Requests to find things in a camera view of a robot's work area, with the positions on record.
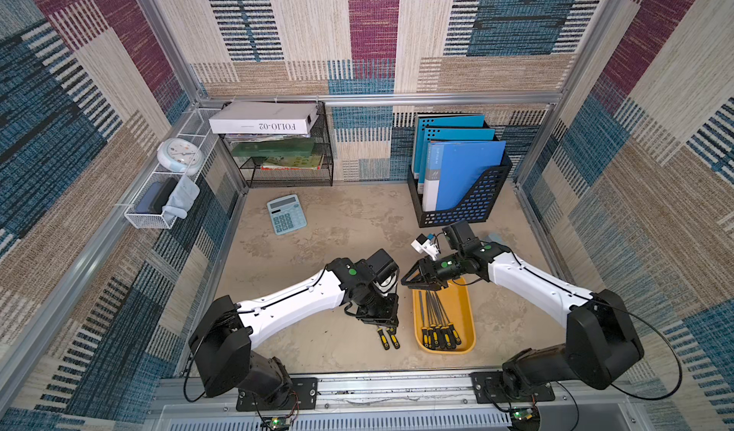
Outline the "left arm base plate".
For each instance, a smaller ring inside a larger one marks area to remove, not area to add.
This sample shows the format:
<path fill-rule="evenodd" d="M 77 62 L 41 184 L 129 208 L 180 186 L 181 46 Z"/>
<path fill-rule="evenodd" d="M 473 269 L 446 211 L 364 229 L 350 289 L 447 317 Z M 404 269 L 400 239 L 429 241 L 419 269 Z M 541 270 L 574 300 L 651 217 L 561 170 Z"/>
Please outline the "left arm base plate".
<path fill-rule="evenodd" d="M 259 411 L 261 414 L 271 411 L 314 410 L 317 406 L 317 394 L 317 377 L 295 378 L 266 399 L 239 389 L 235 410 L 237 412 Z"/>

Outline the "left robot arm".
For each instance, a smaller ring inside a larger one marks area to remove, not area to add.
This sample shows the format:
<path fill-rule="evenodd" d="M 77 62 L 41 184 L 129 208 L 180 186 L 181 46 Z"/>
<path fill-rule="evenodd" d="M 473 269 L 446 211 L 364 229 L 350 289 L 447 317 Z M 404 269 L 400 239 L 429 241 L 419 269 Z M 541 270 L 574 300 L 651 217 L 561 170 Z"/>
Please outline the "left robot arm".
<path fill-rule="evenodd" d="M 261 404 L 280 407 L 296 391 L 283 362 L 256 348 L 280 331 L 312 316 L 344 308 L 347 316 L 379 328 L 399 325 L 394 287 L 399 266 L 384 250 L 357 262 L 337 258 L 313 276 L 265 297 L 235 302 L 225 295 L 206 309 L 188 341 L 204 397 L 232 389 Z"/>

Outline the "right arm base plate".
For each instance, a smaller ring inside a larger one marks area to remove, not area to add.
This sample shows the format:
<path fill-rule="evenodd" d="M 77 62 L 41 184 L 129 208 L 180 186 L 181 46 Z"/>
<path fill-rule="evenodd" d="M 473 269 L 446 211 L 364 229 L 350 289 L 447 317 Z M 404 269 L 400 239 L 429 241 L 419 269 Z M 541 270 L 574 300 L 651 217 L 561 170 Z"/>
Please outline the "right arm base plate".
<path fill-rule="evenodd" d="M 479 404 L 516 402 L 553 402 L 554 389 L 547 383 L 521 387 L 506 382 L 502 371 L 477 371 L 469 374 L 476 402 Z"/>

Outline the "yellow plastic storage tray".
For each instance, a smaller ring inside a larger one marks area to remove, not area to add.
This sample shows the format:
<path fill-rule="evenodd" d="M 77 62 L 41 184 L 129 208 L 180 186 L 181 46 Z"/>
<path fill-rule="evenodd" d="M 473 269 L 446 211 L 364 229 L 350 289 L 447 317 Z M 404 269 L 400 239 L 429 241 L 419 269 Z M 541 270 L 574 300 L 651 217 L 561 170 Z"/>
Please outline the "yellow plastic storage tray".
<path fill-rule="evenodd" d="M 421 350 L 466 355 L 474 349 L 477 337 L 468 291 L 468 282 L 459 278 L 439 292 L 412 292 L 414 336 Z"/>

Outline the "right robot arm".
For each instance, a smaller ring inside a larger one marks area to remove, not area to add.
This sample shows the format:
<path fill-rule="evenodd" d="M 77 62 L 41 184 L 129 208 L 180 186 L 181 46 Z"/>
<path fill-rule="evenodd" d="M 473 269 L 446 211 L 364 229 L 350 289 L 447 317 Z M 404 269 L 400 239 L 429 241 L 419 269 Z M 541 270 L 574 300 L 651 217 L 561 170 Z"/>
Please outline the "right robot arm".
<path fill-rule="evenodd" d="M 474 275 L 525 298 L 565 330 L 564 342 L 523 350 L 503 363 L 500 385 L 507 397 L 529 396 L 556 381 L 604 390 L 643 359 L 638 332 L 616 293 L 595 293 L 547 274 L 510 247 L 481 240 L 466 221 L 443 228 L 443 236 L 449 255 L 441 254 L 434 235 L 421 234 L 412 242 L 422 257 L 401 279 L 403 286 L 437 292 Z"/>

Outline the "file tool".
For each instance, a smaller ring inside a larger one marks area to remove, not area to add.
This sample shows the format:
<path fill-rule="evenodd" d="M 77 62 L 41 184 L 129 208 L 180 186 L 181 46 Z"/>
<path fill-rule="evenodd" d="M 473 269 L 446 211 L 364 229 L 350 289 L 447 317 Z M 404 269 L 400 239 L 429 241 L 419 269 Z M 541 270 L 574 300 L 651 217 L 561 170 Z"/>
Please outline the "file tool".
<path fill-rule="evenodd" d="M 435 329 L 435 325 L 434 325 L 434 321 L 433 321 L 432 310 L 431 310 L 431 307 L 430 307 L 429 293 L 428 292 L 424 292 L 424 310 L 425 310 L 425 316 L 426 316 L 426 325 L 430 328 L 430 335 L 432 337 L 432 342 L 433 342 L 433 349 L 432 350 L 434 350 L 435 347 L 436 347 L 436 343 L 434 342 L 434 329 Z"/>
<path fill-rule="evenodd" d="M 434 307 L 435 320 L 437 324 L 436 333 L 440 338 L 439 347 L 444 351 L 452 351 L 456 348 L 456 344 L 452 339 L 449 329 L 449 321 L 443 303 L 439 299 L 437 292 L 431 292 L 431 300 Z"/>
<path fill-rule="evenodd" d="M 451 348 L 450 337 L 447 333 L 447 327 L 440 326 L 437 328 L 437 334 L 440 337 L 439 345 L 442 350 L 448 351 Z"/>
<path fill-rule="evenodd" d="M 437 334 L 437 328 L 440 327 L 441 324 L 440 324 L 440 322 L 438 320 L 438 317 L 437 317 L 437 314 L 436 314 L 435 300 L 434 300 L 434 297 L 433 297 L 434 293 L 433 292 L 428 292 L 428 293 L 429 293 L 430 307 L 431 307 L 432 314 L 433 314 L 433 321 L 434 321 L 434 325 L 435 325 L 435 329 L 434 329 L 434 342 L 436 343 L 436 347 L 435 347 L 434 350 L 440 350 L 441 349 L 441 347 L 439 345 L 440 337 Z"/>
<path fill-rule="evenodd" d="M 430 335 L 430 328 L 425 324 L 424 318 L 422 318 L 422 346 L 428 350 L 433 349 L 432 337 Z"/>
<path fill-rule="evenodd" d="M 432 348 L 432 338 L 429 333 L 430 327 L 427 324 L 427 319 L 425 315 L 426 306 L 424 303 L 424 295 L 425 295 L 424 291 L 418 291 L 421 326 L 422 326 L 422 345 L 424 345 L 424 348 L 426 348 L 426 350 L 430 350 Z"/>
<path fill-rule="evenodd" d="M 434 292 L 433 297 L 435 300 L 435 307 L 439 315 L 438 320 L 440 320 L 441 326 L 447 327 L 447 333 L 451 341 L 451 348 L 449 350 L 455 350 L 461 344 L 462 339 L 458 336 L 455 325 L 447 314 L 447 310 L 445 310 L 445 306 L 443 306 L 443 302 L 439 298 L 438 293 Z"/>
<path fill-rule="evenodd" d="M 389 337 L 389 340 L 390 340 L 392 346 L 396 350 L 401 349 L 401 343 L 399 343 L 399 339 L 397 338 L 397 330 L 395 328 L 388 328 L 387 329 L 387 335 Z"/>
<path fill-rule="evenodd" d="M 390 343 L 388 342 L 388 338 L 386 337 L 386 334 L 382 330 L 382 328 L 378 328 L 378 336 L 380 337 L 380 343 L 382 344 L 382 347 L 384 350 L 390 349 Z"/>

